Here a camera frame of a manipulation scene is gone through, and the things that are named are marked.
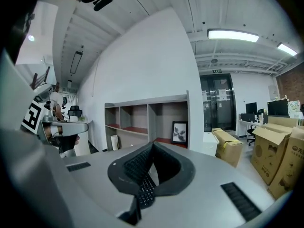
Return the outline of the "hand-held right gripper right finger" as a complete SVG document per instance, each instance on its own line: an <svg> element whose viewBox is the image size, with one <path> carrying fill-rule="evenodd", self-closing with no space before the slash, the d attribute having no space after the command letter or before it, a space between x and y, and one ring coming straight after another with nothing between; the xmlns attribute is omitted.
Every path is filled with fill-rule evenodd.
<svg viewBox="0 0 304 228"><path fill-rule="evenodd" d="M178 195L193 181L195 167L187 157L154 142L152 158L159 180L153 191L156 197Z"/></svg>

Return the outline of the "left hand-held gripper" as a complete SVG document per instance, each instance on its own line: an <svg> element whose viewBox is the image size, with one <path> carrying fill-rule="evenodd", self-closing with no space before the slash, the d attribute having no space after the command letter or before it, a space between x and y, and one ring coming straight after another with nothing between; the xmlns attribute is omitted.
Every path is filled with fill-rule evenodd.
<svg viewBox="0 0 304 228"><path fill-rule="evenodd" d="M60 157L75 157L74 147L78 144L78 134L88 131L88 124L83 122L67 122L61 113L65 105L64 98L59 94L59 88L39 86L34 90L35 97L21 123L21 130L35 135L44 145L55 147ZM48 140L44 127L54 127L61 134Z"/></svg>

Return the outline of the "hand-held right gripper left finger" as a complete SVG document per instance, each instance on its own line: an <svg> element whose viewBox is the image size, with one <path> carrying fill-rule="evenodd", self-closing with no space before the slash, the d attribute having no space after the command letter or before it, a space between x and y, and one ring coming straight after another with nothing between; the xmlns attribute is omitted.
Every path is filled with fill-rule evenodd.
<svg viewBox="0 0 304 228"><path fill-rule="evenodd" d="M119 219L136 225L142 219L142 209L153 204L153 180L149 170L153 164L152 142L113 161L107 174L117 190L133 196L130 209Z"/></svg>

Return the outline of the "person's left hand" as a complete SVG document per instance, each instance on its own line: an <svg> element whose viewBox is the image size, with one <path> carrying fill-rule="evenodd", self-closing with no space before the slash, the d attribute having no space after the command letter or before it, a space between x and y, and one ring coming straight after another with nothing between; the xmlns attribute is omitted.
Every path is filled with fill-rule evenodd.
<svg viewBox="0 0 304 228"><path fill-rule="evenodd" d="M44 127L45 136L48 140L54 137L59 137L62 135L62 127L61 126L54 126L48 125Z"/></svg>

